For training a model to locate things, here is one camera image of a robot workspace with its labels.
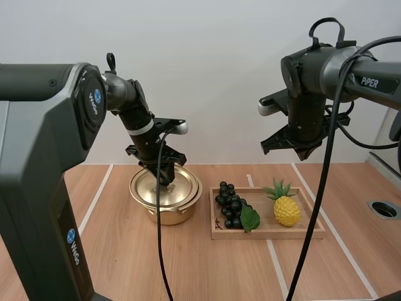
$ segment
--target round hole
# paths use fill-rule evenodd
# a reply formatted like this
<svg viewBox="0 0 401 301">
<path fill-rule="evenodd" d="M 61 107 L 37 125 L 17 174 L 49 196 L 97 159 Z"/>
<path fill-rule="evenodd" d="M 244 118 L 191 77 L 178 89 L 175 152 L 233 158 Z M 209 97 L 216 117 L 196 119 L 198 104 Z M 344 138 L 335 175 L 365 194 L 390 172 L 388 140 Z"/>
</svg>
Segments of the round hole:
<svg viewBox="0 0 401 301">
<path fill-rule="evenodd" d="M 381 203 L 381 202 L 374 202 L 372 204 L 372 208 L 382 216 L 386 216 L 388 218 L 393 218 L 397 215 L 396 210 L 389 206 L 388 204 Z"/>
</svg>

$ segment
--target pot lid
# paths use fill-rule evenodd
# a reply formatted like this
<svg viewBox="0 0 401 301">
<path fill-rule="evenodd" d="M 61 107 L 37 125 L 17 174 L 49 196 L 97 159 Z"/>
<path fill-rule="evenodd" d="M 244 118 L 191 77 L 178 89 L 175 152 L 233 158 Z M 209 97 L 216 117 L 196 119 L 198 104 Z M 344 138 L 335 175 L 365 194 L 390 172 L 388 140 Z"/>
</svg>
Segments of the pot lid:
<svg viewBox="0 0 401 301">
<path fill-rule="evenodd" d="M 191 201 L 198 191 L 198 181 L 189 170 L 174 166 L 175 179 L 170 185 L 160 185 L 160 207 L 178 208 Z M 156 178 L 146 169 L 131 180 L 131 194 L 146 207 L 156 207 Z"/>
</svg>

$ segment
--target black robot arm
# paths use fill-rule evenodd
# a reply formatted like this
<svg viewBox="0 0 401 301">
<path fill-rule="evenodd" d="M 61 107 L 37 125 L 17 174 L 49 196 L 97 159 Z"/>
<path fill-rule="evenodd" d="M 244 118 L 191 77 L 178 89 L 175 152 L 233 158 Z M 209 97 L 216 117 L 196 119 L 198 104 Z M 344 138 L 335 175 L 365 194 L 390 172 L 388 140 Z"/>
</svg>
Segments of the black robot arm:
<svg viewBox="0 0 401 301">
<path fill-rule="evenodd" d="M 188 126 L 182 119 L 155 118 L 149 111 L 142 87 L 137 80 L 124 80 L 117 76 L 115 58 L 107 54 L 110 71 L 102 78 L 107 91 L 107 110 L 121 118 L 134 145 L 127 147 L 128 155 L 133 155 L 139 164 L 148 169 L 154 176 L 157 173 L 157 156 L 160 149 L 160 134 L 183 135 Z M 174 180 L 174 164 L 183 166 L 187 161 L 184 154 L 164 145 L 160 168 L 160 183 L 168 185 Z"/>
<path fill-rule="evenodd" d="M 319 43 L 313 36 L 315 28 L 324 22 L 340 25 L 336 46 Z M 354 60 L 341 96 L 341 102 L 358 97 L 401 109 L 401 63 L 377 61 L 369 52 L 359 53 L 356 41 L 344 41 L 344 27 L 334 18 L 316 22 L 310 31 L 313 45 L 281 60 L 281 73 L 286 89 L 259 101 L 259 113 L 268 116 L 282 112 L 288 124 L 261 142 L 265 154 L 275 149 L 294 149 L 303 161 L 321 145 L 328 135 L 330 115 L 325 115 L 326 99 L 334 100 L 340 72 L 349 60 Z M 349 125 L 348 114 L 339 114 L 337 122 Z M 394 123 L 393 132 L 401 132 Z"/>
<path fill-rule="evenodd" d="M 154 174 L 159 135 L 187 131 L 185 120 L 155 118 L 139 83 L 115 70 L 0 64 L 0 233 L 30 300 L 108 300 L 93 289 L 63 176 L 86 159 L 107 110 L 135 144 L 128 153 Z M 163 150 L 168 185 L 185 155 Z"/>
</svg>

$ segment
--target black cable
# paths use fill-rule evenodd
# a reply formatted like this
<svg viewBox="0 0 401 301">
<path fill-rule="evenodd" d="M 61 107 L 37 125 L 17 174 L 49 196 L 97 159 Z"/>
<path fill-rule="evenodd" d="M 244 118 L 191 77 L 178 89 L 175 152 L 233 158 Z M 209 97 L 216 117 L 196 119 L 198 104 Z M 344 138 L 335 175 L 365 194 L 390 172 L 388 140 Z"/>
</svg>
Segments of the black cable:
<svg viewBox="0 0 401 301">
<path fill-rule="evenodd" d="M 331 115 L 331 112 L 328 108 L 326 108 L 326 112 Z M 337 120 L 337 126 L 340 128 L 340 130 L 344 133 L 344 135 L 350 139 L 354 144 L 357 146 L 360 146 L 364 149 L 393 149 L 394 147 L 398 147 L 398 142 L 393 143 L 393 144 L 385 144 L 385 145 L 369 145 L 369 144 L 364 144 L 362 142 L 357 141 L 354 137 L 351 136 L 351 134 L 344 128 L 344 126 Z"/>
<path fill-rule="evenodd" d="M 170 131 L 167 131 L 162 137 L 159 149 L 159 157 L 157 158 L 157 174 L 156 174 L 157 248 L 159 249 L 159 261 L 160 261 L 160 268 L 162 270 L 164 286 L 165 289 L 167 290 L 167 294 L 169 295 L 170 301 L 174 301 L 164 270 L 163 253 L 162 253 L 162 225 L 160 222 L 160 167 L 162 165 L 162 149 L 164 145 L 164 140 L 169 134 Z"/>
<path fill-rule="evenodd" d="M 310 219 L 310 222 L 308 225 L 308 229 L 306 230 L 305 240 L 303 242 L 301 254 L 299 256 L 298 264 L 295 269 L 294 277 L 291 282 L 291 286 L 289 288 L 286 301 L 291 301 L 293 298 L 296 284 L 298 283 L 299 276 L 301 275 L 301 271 L 302 271 L 303 264 L 305 262 L 306 254 L 308 252 L 308 248 L 311 243 L 313 229 L 315 228 L 316 220 L 318 219 L 321 201 L 323 199 L 323 193 L 325 191 L 325 186 L 326 186 L 326 182 L 327 182 L 328 170 L 330 167 L 331 153 L 333 152 L 334 136 L 335 136 L 335 130 L 336 130 L 338 109 L 340 108 L 341 93 L 342 93 L 345 79 L 348 75 L 348 72 L 350 71 L 352 64 L 354 63 L 354 59 L 356 57 L 358 57 L 361 53 L 364 53 L 367 50 L 369 50 L 370 48 L 373 48 L 378 45 L 399 42 L 399 41 L 401 41 L 401 36 L 394 36 L 394 37 L 376 40 L 369 44 L 366 44 L 364 47 L 358 49 L 357 52 L 355 52 L 355 54 L 352 56 L 353 59 L 349 59 L 342 66 L 342 70 L 340 72 L 340 79 L 338 81 L 338 85 L 337 85 L 336 93 L 335 93 L 335 99 L 333 102 L 333 111 L 332 111 L 333 115 L 332 115 L 332 118 L 330 119 L 330 127 L 328 129 L 327 146 L 326 146 L 325 158 L 323 161 L 323 168 L 322 168 L 321 176 L 320 176 L 318 193 L 316 195 L 315 205 L 313 206 L 311 219 Z"/>
<path fill-rule="evenodd" d="M 352 100 L 351 105 L 350 105 L 350 107 L 348 108 L 348 110 L 345 111 L 345 112 L 343 112 L 343 113 L 340 113 L 340 114 L 344 114 L 345 116 L 350 115 L 351 112 L 352 112 L 352 110 L 353 110 L 353 108 L 354 108 L 354 106 L 355 106 L 355 104 L 354 104 L 354 101 Z M 326 105 L 325 108 L 333 108 L 333 106 L 332 106 L 332 105 Z"/>
<path fill-rule="evenodd" d="M 398 142 L 398 167 L 401 170 L 401 137 L 400 141 Z"/>
<path fill-rule="evenodd" d="M 355 103 L 352 101 L 350 107 L 348 108 L 348 110 L 345 112 L 345 116 L 348 116 L 351 114 L 353 108 L 355 106 Z"/>
</svg>

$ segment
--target bunch of black grapes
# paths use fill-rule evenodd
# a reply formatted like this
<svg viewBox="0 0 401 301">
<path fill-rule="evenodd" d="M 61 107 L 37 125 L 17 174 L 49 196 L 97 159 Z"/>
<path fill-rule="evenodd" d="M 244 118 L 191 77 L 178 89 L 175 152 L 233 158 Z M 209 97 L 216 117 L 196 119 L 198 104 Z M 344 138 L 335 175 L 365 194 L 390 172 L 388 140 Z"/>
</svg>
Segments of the bunch of black grapes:
<svg viewBox="0 0 401 301">
<path fill-rule="evenodd" d="M 224 222 L 226 228 L 243 229 L 241 223 L 241 211 L 242 204 L 251 207 L 246 203 L 245 199 L 241 199 L 234 190 L 233 184 L 227 184 L 226 182 L 220 183 L 220 194 L 215 198 L 215 201 L 222 206 L 221 214 L 227 219 Z"/>
</svg>

